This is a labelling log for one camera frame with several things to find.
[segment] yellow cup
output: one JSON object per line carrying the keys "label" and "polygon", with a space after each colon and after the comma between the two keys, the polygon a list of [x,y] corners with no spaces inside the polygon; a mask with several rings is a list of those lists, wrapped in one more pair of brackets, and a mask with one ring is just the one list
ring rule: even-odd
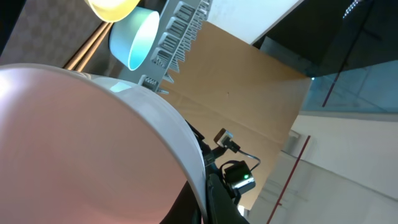
{"label": "yellow cup", "polygon": [[137,6],[139,0],[85,0],[94,13],[105,22],[124,19]]}

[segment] light blue cup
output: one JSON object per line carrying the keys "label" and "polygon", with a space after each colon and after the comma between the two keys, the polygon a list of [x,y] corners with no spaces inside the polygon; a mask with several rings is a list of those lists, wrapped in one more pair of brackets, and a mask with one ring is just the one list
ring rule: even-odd
{"label": "light blue cup", "polygon": [[112,54],[131,71],[147,57],[159,27],[159,13],[136,7],[113,25],[109,38]]}

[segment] dish rack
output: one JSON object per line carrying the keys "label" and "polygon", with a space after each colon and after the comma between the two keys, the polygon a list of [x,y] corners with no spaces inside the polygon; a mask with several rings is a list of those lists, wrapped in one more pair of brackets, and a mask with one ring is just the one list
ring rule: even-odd
{"label": "dish rack", "polygon": [[168,69],[179,72],[178,61],[185,61],[202,22],[207,20],[212,0],[168,0],[160,15],[159,29],[148,56],[135,70],[124,67],[119,78],[142,85],[156,93],[168,94],[159,88],[163,80],[174,83]]}

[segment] wooden stick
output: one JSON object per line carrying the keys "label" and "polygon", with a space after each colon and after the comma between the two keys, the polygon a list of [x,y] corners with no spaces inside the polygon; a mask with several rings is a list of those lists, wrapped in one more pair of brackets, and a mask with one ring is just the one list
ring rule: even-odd
{"label": "wooden stick", "polygon": [[105,28],[109,25],[108,22],[102,22],[101,25],[94,31],[91,37],[86,41],[86,43],[79,49],[79,51],[72,57],[72,59],[64,66],[64,69],[73,70],[75,66],[79,63],[81,58],[87,53],[90,47],[98,39],[98,37],[103,33]]}
{"label": "wooden stick", "polygon": [[102,43],[103,39],[105,38],[106,34],[108,34],[108,32],[111,30],[113,25],[113,22],[108,23],[108,25],[106,26],[104,32],[101,33],[100,37],[95,41],[95,43],[93,44],[93,46],[89,49],[89,51],[86,53],[86,55],[83,57],[83,59],[81,60],[80,64],[77,66],[77,68],[75,69],[75,71],[77,72],[81,72],[84,67],[86,66],[86,64],[88,63],[88,61],[90,60],[90,58],[93,56],[93,54],[95,53],[95,51],[97,50],[97,48],[100,46],[100,44]]}

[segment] brown cardboard panel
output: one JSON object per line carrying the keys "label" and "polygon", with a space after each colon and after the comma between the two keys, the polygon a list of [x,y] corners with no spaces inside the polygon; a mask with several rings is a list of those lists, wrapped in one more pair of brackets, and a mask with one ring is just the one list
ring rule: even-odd
{"label": "brown cardboard panel", "polygon": [[[226,128],[242,150],[261,159],[253,172],[256,188],[240,203],[250,209],[289,135],[310,79],[209,23],[180,62],[180,73],[170,74],[175,83],[163,82],[170,92],[163,97],[210,146],[215,147],[214,136]],[[231,159],[244,159],[250,167],[256,163],[232,152],[216,163]]]}

